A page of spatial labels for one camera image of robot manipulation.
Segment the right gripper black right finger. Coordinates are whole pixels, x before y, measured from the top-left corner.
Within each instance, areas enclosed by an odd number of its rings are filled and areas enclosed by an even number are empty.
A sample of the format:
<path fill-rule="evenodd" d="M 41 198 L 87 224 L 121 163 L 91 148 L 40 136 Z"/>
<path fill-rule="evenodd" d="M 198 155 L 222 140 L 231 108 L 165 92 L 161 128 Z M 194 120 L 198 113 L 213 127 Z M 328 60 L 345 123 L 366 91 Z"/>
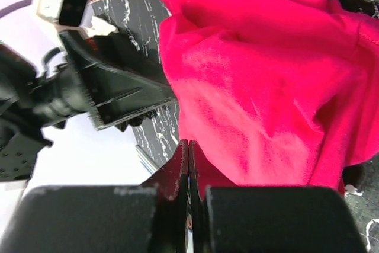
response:
<path fill-rule="evenodd" d="M 327 187 L 242 187 L 189 143 L 195 252 L 365 252 L 342 196 Z"/>

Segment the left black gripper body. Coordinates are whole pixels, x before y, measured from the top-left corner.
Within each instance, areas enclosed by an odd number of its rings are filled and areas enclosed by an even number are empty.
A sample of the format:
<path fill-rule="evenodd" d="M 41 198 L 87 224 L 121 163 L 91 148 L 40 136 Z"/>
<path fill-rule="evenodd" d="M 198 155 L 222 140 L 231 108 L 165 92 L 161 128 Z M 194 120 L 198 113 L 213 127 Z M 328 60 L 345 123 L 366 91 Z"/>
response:
<path fill-rule="evenodd" d="M 53 144 L 42 128 L 63 129 L 69 118 L 86 111 L 66 63 L 51 77 L 37 76 L 29 61 L 1 44 L 1 181 L 29 179 L 38 153 Z"/>

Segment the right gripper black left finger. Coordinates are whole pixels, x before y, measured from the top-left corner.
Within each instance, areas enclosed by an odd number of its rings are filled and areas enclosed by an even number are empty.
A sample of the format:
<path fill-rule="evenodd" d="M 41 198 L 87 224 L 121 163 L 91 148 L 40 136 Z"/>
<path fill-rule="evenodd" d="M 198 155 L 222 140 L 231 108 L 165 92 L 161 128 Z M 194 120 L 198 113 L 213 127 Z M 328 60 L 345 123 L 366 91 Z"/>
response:
<path fill-rule="evenodd" d="M 185 252 L 188 141 L 138 186 L 31 190 L 1 239 L 2 252 Z"/>

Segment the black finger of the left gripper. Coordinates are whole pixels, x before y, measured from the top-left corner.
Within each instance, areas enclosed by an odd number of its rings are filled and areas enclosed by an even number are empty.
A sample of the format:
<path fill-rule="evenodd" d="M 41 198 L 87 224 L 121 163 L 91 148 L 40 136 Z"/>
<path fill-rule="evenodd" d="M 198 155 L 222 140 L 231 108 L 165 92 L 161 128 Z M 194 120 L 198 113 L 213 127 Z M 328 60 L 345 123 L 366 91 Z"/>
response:
<path fill-rule="evenodd" d="M 121 33 L 95 35 L 88 43 L 76 30 L 59 37 L 68 68 L 97 130 L 116 126 L 176 100 L 162 65 L 136 50 Z"/>

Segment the magenta t shirt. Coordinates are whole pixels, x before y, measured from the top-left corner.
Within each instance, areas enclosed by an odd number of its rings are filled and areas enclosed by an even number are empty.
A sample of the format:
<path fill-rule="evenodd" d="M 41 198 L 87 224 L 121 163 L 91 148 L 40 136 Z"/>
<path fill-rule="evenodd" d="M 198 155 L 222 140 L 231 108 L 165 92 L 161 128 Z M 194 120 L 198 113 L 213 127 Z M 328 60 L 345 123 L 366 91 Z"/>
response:
<path fill-rule="evenodd" d="M 161 0 L 179 135 L 238 185 L 343 189 L 378 153 L 378 20 L 338 0 Z"/>

